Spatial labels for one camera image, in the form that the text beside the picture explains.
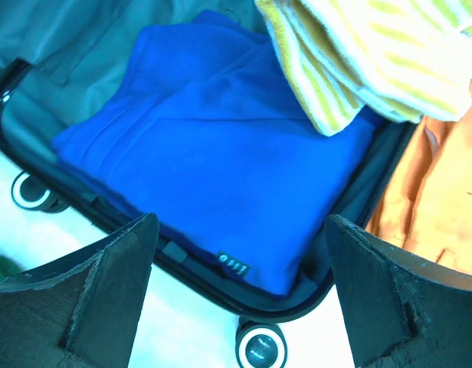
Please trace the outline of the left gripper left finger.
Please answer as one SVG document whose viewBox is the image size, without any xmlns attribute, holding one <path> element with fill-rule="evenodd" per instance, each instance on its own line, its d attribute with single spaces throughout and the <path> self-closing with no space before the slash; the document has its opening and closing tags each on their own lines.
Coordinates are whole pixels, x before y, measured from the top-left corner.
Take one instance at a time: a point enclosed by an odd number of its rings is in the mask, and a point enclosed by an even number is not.
<svg viewBox="0 0 472 368">
<path fill-rule="evenodd" d="M 126 367 L 159 235 L 143 215 L 0 282 L 0 367 Z"/>
</svg>

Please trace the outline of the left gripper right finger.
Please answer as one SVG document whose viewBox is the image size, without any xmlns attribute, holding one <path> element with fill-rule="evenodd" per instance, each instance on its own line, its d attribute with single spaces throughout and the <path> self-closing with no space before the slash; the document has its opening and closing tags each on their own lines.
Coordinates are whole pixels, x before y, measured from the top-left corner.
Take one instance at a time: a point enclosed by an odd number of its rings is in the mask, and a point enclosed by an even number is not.
<svg viewBox="0 0 472 368">
<path fill-rule="evenodd" d="M 472 276 L 414 255 L 339 215 L 325 225 L 357 367 L 472 367 Z"/>
</svg>

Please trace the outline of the dark green cloth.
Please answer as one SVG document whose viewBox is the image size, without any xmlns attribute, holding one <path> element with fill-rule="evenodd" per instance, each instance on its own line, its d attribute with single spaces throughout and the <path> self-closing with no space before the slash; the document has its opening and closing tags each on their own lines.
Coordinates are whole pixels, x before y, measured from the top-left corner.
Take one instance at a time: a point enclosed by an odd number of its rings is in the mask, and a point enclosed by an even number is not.
<svg viewBox="0 0 472 368">
<path fill-rule="evenodd" d="M 9 257 L 0 254 L 0 281 L 23 272 L 23 267 Z"/>
</svg>

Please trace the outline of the orange cloth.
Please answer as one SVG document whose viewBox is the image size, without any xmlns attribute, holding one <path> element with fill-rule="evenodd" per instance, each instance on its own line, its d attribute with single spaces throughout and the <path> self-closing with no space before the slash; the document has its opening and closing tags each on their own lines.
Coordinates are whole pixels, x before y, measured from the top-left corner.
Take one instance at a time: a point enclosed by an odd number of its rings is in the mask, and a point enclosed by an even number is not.
<svg viewBox="0 0 472 368">
<path fill-rule="evenodd" d="M 423 118 L 366 229 L 472 275 L 472 104 L 457 122 Z"/>
</svg>

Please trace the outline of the blue garment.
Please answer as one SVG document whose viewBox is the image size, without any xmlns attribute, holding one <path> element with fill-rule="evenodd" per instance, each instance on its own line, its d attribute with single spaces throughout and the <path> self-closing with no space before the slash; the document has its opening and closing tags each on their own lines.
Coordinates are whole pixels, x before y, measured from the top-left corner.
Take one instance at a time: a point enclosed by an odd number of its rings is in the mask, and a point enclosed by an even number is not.
<svg viewBox="0 0 472 368">
<path fill-rule="evenodd" d="M 316 132 L 268 36 L 203 11 L 150 25 L 119 90 L 60 133 L 61 168 L 235 279 L 283 297 L 382 117 Z"/>
</svg>

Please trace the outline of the yellow white striped towel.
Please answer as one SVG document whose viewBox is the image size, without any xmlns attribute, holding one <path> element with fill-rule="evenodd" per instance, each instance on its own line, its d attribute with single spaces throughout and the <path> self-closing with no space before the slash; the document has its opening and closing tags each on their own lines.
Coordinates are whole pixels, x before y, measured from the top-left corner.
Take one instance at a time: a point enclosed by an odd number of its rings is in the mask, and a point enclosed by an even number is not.
<svg viewBox="0 0 472 368">
<path fill-rule="evenodd" d="M 259 1 L 284 75 L 332 136 L 363 107 L 396 122 L 472 104 L 472 1 Z"/>
</svg>

